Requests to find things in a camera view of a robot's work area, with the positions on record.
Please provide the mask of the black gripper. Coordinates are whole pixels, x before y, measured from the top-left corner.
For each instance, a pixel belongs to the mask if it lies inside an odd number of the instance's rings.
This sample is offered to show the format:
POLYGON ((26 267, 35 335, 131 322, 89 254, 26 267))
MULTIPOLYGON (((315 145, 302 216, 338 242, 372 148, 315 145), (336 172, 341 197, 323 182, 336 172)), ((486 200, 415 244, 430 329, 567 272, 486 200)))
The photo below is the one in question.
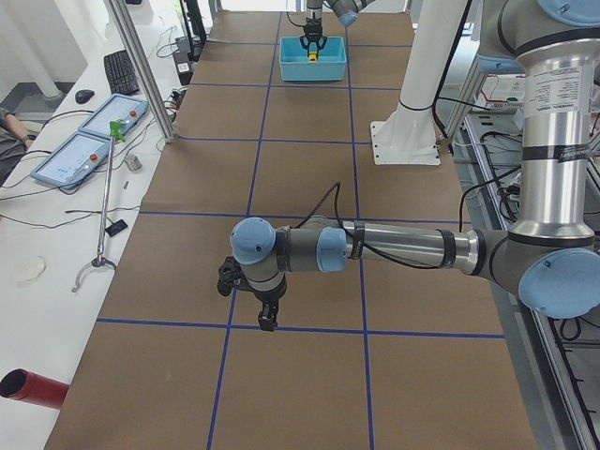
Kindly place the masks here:
POLYGON ((308 18, 303 26, 304 34, 299 38, 301 47, 307 55, 318 55, 327 43, 327 37, 323 35, 323 24, 321 18, 308 18))
POLYGON ((268 268, 266 261, 243 265, 229 256, 218 269, 217 291, 229 296, 233 289, 251 292, 263 303, 258 324, 262 331, 274 332, 278 326, 279 299, 287 291, 285 274, 268 268))

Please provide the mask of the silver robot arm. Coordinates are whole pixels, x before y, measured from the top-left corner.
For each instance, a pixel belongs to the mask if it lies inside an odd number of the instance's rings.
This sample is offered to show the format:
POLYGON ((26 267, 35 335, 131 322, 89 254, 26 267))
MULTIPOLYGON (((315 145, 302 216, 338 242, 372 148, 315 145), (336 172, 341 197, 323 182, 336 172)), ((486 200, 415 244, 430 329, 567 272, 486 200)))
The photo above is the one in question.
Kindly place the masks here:
POLYGON ((599 304, 599 257, 584 221, 589 126, 599 60, 595 1, 486 1, 478 58, 487 73, 525 77, 519 213, 505 232, 415 229, 310 213, 293 227, 240 221, 217 290, 253 293, 259 326, 277 326, 286 276, 383 259, 488 279, 526 307, 571 319, 599 304))
POLYGON ((349 27, 356 20, 358 13, 372 3, 372 0, 309 0, 306 4, 305 23, 301 25, 303 35, 299 38, 301 47, 307 52, 310 60, 316 61, 324 49, 328 37, 323 34, 323 6, 337 16, 344 27, 349 27))

